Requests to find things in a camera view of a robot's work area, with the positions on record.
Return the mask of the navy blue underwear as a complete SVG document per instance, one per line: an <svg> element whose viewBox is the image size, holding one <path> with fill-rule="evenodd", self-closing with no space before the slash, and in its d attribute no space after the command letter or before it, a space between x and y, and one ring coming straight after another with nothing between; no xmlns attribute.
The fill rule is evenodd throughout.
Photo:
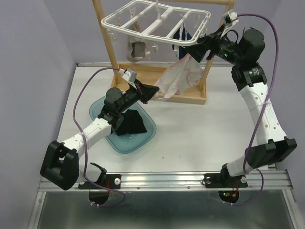
<svg viewBox="0 0 305 229"><path fill-rule="evenodd" d="M189 34L189 32L185 29L184 23L180 26L180 28L175 32L173 35L173 38L175 40L180 40L180 41L188 41L192 38L192 36ZM183 46L178 46L178 45L172 45L172 50L175 54L175 56L180 60L185 57L187 54L186 51L184 50Z"/></svg>

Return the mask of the white pink underwear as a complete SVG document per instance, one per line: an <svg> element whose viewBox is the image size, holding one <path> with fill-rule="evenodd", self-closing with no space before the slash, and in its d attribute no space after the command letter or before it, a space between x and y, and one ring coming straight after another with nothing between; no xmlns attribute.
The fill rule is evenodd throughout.
<svg viewBox="0 0 305 229"><path fill-rule="evenodd" d="M168 67L154 86L159 92L154 97L165 101L174 95L181 95L186 89L197 85L203 73L203 68L189 54Z"/></svg>

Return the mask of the black underwear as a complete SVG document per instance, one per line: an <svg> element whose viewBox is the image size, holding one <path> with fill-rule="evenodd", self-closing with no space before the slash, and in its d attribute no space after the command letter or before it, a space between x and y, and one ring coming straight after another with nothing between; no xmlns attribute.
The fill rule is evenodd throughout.
<svg viewBox="0 0 305 229"><path fill-rule="evenodd" d="M117 135L142 134L147 132L143 119L137 110L127 110L122 116L123 121L115 131Z"/></svg>

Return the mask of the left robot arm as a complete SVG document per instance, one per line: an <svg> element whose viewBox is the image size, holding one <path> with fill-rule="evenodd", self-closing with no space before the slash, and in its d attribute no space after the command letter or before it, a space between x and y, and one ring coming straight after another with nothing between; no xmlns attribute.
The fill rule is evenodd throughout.
<svg viewBox="0 0 305 229"><path fill-rule="evenodd" d="M123 112L141 101L148 103L159 91L156 86L142 84L137 81L130 85L126 92L114 87L106 92L104 106L100 114L86 128L58 142L49 143L40 169L40 175L63 190L82 182L87 168L80 169L79 159L84 156L88 164L88 150L101 139L109 136L123 122Z"/></svg>

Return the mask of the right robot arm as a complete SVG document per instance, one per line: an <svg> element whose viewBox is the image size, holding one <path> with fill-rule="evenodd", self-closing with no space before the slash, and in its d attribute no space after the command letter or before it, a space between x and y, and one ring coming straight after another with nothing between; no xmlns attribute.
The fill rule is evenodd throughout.
<svg viewBox="0 0 305 229"><path fill-rule="evenodd" d="M254 28L243 32L240 41L222 37L223 28L199 38L185 47L186 53L200 62L206 53L210 60L217 56L232 64L231 75L250 112L254 127L245 155L226 163L219 173L205 174L207 188L232 187L242 184L245 176L263 166L282 162L296 147L296 140L288 138L281 128L270 101L271 86L258 59L265 48L264 35Z"/></svg>

